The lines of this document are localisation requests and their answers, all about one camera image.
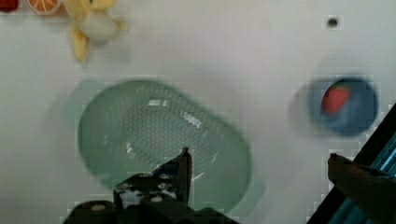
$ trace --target white surface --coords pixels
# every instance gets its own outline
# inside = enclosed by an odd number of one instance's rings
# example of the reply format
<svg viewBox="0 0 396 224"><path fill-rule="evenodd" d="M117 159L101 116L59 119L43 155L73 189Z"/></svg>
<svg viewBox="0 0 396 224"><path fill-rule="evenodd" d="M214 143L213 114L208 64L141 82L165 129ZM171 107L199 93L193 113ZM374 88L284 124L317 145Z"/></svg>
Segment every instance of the white surface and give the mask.
<svg viewBox="0 0 396 224"><path fill-rule="evenodd" d="M129 30L91 48L86 64L74 59L66 16L38 17L25 3L2 14L0 222L59 223L75 203L111 200L76 149L83 104L104 87L87 80L152 77L246 133L264 193L244 223L305 223L329 192L329 152L353 157L366 136L341 139L298 122L304 85L360 72L379 89L382 119L396 98L394 8L390 0L120 0L111 11ZM326 29L329 15L340 29Z"/></svg>

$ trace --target green bowl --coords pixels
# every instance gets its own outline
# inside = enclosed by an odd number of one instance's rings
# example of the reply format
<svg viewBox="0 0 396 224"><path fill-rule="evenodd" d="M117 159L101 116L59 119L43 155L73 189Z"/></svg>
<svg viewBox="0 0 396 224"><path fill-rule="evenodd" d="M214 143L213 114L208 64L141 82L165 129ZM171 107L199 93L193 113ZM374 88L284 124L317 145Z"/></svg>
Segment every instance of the green bowl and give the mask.
<svg viewBox="0 0 396 224"><path fill-rule="evenodd" d="M121 83L96 96L81 117L78 146L88 169L109 189L131 175L152 172L189 147L189 205L194 209L230 211L251 177L249 147L242 135L155 81Z"/></svg>

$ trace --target small blue bowl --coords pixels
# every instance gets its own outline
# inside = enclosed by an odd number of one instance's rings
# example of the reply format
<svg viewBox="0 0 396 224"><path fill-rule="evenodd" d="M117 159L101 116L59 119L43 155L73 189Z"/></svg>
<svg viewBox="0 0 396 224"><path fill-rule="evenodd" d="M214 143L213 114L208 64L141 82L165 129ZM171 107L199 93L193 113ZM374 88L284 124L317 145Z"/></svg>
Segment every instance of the small blue bowl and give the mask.
<svg viewBox="0 0 396 224"><path fill-rule="evenodd" d="M346 84L351 93L343 107L329 115L322 110L326 91L334 84ZM309 110L313 120L334 133L354 136L371 127L378 114L378 99L374 88L364 79L342 77L317 81L309 93Z"/></svg>

